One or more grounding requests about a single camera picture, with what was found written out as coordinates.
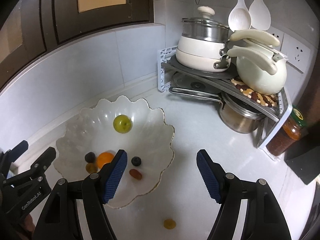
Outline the orange mandarin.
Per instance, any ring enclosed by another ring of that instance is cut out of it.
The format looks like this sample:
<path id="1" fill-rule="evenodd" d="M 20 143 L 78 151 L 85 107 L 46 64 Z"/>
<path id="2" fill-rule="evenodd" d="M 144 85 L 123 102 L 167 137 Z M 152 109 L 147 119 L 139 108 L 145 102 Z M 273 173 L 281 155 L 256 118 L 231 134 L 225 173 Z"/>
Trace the orange mandarin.
<path id="1" fill-rule="evenodd" d="M 103 152 L 99 154 L 96 163 L 99 169 L 102 169 L 105 164 L 109 164 L 114 158 L 114 154 L 110 152 Z"/>

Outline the red grape tomato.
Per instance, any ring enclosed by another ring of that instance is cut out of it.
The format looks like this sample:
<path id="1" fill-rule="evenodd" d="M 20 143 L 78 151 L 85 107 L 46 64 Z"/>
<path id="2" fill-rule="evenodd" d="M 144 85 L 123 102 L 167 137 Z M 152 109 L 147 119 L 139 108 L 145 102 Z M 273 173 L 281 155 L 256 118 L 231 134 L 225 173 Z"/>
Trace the red grape tomato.
<path id="1" fill-rule="evenodd" d="M 143 175 L 137 169 L 129 170 L 129 174 L 131 177 L 135 178 L 136 180 L 141 180 Z"/>

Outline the yellow grape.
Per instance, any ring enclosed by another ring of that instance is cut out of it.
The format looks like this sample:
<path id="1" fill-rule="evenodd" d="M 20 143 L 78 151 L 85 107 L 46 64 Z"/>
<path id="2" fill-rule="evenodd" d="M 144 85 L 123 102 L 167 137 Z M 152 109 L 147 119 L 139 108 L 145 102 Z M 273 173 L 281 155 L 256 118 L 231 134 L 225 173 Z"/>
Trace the yellow grape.
<path id="1" fill-rule="evenodd" d="M 85 169 L 89 174 L 98 172 L 98 166 L 96 163 L 87 163 Z"/>

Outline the blueberry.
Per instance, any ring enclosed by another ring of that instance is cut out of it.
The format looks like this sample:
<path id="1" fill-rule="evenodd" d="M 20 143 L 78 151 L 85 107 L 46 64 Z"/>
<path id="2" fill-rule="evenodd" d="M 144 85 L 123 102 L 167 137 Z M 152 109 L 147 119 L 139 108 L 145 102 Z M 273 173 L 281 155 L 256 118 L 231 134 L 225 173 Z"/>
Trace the blueberry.
<path id="1" fill-rule="evenodd" d="M 138 167 L 138 166 L 140 166 L 142 164 L 142 160 L 141 160 L 140 157 L 135 156 L 135 157 L 133 157 L 131 159 L 131 163 L 132 163 L 133 166 Z"/>

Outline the dark plum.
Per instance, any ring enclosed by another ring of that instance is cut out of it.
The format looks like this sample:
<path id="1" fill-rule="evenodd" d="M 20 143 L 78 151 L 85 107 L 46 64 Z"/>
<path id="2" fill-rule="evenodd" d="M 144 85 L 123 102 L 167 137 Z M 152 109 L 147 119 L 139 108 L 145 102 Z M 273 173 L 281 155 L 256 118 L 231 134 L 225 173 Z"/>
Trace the dark plum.
<path id="1" fill-rule="evenodd" d="M 86 155 L 85 155 L 85 161 L 87 163 L 95 163 L 95 160 L 96 160 L 96 155 L 94 152 L 88 152 Z"/>

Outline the green apple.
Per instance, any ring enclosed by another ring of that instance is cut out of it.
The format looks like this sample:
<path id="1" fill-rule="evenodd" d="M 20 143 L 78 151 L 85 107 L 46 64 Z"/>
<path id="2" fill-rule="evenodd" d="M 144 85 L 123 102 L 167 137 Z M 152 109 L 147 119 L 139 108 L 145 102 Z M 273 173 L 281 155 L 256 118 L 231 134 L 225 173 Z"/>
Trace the green apple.
<path id="1" fill-rule="evenodd" d="M 119 115 L 113 121 L 113 127 L 116 132 L 125 134 L 131 131 L 132 121 L 127 115 Z"/>

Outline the white scalloped bowl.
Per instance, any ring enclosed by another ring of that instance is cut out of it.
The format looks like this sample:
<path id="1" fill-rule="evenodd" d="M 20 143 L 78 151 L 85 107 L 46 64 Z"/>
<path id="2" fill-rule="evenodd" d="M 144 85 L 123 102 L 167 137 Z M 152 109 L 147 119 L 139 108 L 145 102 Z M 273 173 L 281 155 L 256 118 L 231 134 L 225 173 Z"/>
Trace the white scalloped bowl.
<path id="1" fill-rule="evenodd" d="M 115 117 L 122 114 L 132 121 L 131 131 L 125 134 L 113 127 Z M 120 209 L 157 188 L 175 156 L 174 135 L 175 129 L 166 124 L 163 109 L 150 108 L 145 99 L 131 101 L 124 95 L 114 102 L 101 99 L 94 108 L 83 108 L 66 123 L 65 135 L 56 141 L 59 155 L 54 167 L 68 181 L 83 180 L 88 176 L 85 169 L 88 152 L 99 155 L 125 150 L 127 167 L 114 197 L 108 201 L 109 207 Z M 142 160 L 138 167 L 131 163 L 135 156 Z M 143 178 L 131 177 L 131 169 L 137 169 Z"/>

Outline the yellow-brown small fruit left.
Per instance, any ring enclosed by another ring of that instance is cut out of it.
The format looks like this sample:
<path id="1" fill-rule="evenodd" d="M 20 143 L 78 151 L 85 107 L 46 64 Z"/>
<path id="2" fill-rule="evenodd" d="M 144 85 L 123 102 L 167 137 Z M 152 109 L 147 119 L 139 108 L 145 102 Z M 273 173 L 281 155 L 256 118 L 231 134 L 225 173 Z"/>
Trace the yellow-brown small fruit left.
<path id="1" fill-rule="evenodd" d="M 173 219 L 169 218 L 163 222 L 163 226 L 168 230 L 172 230 L 176 227 L 176 222 Z"/>

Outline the stainless steel pot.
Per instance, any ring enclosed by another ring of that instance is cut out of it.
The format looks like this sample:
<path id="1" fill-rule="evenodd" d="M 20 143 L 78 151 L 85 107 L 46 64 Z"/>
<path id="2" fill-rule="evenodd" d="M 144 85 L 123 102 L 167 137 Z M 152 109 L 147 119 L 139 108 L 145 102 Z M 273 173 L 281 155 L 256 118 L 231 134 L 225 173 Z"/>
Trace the stainless steel pot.
<path id="1" fill-rule="evenodd" d="M 266 115 L 252 106 L 225 92 L 221 93 L 221 101 L 220 117 L 225 125 L 235 132 L 241 134 L 251 133 L 266 118 Z"/>

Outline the black box on counter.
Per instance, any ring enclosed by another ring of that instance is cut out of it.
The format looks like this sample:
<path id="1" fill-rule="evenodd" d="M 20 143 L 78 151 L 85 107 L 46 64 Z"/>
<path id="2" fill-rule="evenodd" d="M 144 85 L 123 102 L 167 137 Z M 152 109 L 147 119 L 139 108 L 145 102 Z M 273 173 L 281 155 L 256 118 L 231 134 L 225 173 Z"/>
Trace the black box on counter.
<path id="1" fill-rule="evenodd" d="M 319 175 L 319 142 L 300 140 L 285 153 L 285 163 L 308 185 Z"/>

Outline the jar of orange preserve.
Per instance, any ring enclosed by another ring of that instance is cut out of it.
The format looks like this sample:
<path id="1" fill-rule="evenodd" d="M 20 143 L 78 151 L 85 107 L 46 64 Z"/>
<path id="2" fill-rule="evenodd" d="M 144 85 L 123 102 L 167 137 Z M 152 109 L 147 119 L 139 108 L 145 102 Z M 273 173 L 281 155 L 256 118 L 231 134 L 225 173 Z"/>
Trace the jar of orange preserve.
<path id="1" fill-rule="evenodd" d="M 284 122 L 281 129 L 266 145 L 267 150 L 274 156 L 284 153 L 295 141 L 302 137 L 302 129 L 306 127 L 306 121 L 302 112 L 293 106 L 292 112 Z"/>

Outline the white corner shelf rack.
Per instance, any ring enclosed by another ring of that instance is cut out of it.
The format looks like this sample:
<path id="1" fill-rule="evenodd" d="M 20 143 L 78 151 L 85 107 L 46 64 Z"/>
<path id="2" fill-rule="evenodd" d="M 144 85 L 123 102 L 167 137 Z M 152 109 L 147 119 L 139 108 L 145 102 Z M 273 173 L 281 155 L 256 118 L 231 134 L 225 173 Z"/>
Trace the white corner shelf rack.
<path id="1" fill-rule="evenodd" d="M 217 79 L 213 77 L 213 73 L 206 74 L 203 72 L 199 72 L 198 70 L 188 69 L 187 67 L 181 65 L 175 57 L 176 48 L 177 47 L 174 46 L 159 50 L 157 52 L 158 90 L 160 92 L 165 92 L 173 85 L 173 82 L 171 80 L 165 80 L 165 74 L 172 74 L 174 71 L 176 71 L 192 77 L 197 81 L 201 81 L 205 85 L 209 85 L 223 92 L 226 92 L 227 94 L 232 95 L 237 99 L 247 103 L 254 109 L 263 113 L 268 118 L 268 120 L 274 121 L 274 124 L 271 128 L 268 128 L 267 122 L 264 122 L 263 131 L 257 143 L 257 148 L 268 153 L 266 145 L 280 130 L 292 111 L 292 103 L 287 89 L 284 87 L 277 94 L 278 103 L 276 107 L 262 106 L 261 104 L 254 102 L 252 99 L 242 94 L 242 92 L 240 92 L 240 90 L 237 89 L 229 79 Z"/>

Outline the wooden bead trivet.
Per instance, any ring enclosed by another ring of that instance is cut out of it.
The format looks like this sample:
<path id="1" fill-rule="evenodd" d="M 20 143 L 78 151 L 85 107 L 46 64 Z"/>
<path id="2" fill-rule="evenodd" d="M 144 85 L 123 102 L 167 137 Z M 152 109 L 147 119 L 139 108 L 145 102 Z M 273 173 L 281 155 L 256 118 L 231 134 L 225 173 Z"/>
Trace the wooden bead trivet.
<path id="1" fill-rule="evenodd" d="M 277 107 L 278 106 L 278 97 L 277 95 L 263 95 L 255 90 L 252 90 L 249 88 L 243 81 L 236 77 L 235 79 L 231 79 L 231 83 L 238 89 L 240 92 L 251 99 L 252 101 L 255 101 L 256 103 L 266 106 L 269 108 Z"/>

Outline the glass lid under shelf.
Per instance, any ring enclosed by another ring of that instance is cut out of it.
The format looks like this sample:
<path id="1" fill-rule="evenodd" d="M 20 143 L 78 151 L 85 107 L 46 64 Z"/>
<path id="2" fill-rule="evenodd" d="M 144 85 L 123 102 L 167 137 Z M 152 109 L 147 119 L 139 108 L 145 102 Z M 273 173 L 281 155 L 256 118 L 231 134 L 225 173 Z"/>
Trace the glass lid under shelf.
<path id="1" fill-rule="evenodd" d="M 223 103 L 221 90 L 179 72 L 173 74 L 169 92 L 193 99 Z"/>

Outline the cream kettle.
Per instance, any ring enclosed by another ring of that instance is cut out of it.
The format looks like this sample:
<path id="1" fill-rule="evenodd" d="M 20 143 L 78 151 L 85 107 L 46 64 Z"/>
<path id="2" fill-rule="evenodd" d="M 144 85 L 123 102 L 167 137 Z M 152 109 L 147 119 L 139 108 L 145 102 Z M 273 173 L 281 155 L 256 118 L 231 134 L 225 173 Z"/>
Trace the cream kettle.
<path id="1" fill-rule="evenodd" d="M 266 31 L 247 29 L 236 30 L 229 40 L 246 42 L 244 47 L 234 45 L 227 51 L 229 57 L 236 58 L 240 79 L 260 94 L 279 93 L 287 78 L 287 56 L 275 49 L 280 45 L 278 38 Z"/>

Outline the cream pot with glass lid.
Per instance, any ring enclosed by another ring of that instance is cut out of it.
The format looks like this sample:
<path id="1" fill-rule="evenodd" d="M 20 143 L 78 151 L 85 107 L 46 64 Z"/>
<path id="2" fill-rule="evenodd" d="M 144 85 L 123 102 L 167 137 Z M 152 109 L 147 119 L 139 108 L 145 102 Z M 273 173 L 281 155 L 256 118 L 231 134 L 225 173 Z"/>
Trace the cream pot with glass lid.
<path id="1" fill-rule="evenodd" d="M 176 49 L 178 62 L 191 69 L 209 73 L 226 71 L 229 27 L 213 20 L 211 7 L 198 7 L 200 17 L 183 18 L 183 31 Z"/>

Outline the white spoon left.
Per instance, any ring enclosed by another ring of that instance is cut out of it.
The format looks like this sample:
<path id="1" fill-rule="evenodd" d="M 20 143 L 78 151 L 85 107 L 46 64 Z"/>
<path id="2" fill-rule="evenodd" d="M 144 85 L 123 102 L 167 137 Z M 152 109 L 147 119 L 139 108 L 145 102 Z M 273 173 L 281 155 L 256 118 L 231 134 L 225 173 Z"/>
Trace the white spoon left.
<path id="1" fill-rule="evenodd" d="M 235 7 L 228 16 L 228 26 L 231 31 L 249 29 L 252 25 L 252 19 L 245 0 L 237 0 Z"/>

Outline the dark wooden window frame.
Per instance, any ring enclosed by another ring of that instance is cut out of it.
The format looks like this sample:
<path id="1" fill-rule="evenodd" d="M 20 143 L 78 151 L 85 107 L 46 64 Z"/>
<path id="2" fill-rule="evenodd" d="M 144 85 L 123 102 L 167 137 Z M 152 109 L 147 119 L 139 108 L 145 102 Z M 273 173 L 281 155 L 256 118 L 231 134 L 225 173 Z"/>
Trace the dark wooden window frame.
<path id="1" fill-rule="evenodd" d="M 153 0 L 1 0 L 1 87 L 81 36 L 153 22 Z"/>

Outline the wall power socket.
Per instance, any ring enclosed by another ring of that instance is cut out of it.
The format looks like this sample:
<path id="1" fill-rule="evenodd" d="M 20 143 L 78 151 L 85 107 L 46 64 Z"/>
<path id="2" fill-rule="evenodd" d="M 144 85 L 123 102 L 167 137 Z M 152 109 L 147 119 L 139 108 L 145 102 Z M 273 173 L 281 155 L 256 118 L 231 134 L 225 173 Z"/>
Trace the wall power socket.
<path id="1" fill-rule="evenodd" d="M 287 56 L 289 64 L 300 72 L 306 72 L 311 53 L 308 47 L 290 35 L 284 34 L 281 52 Z"/>

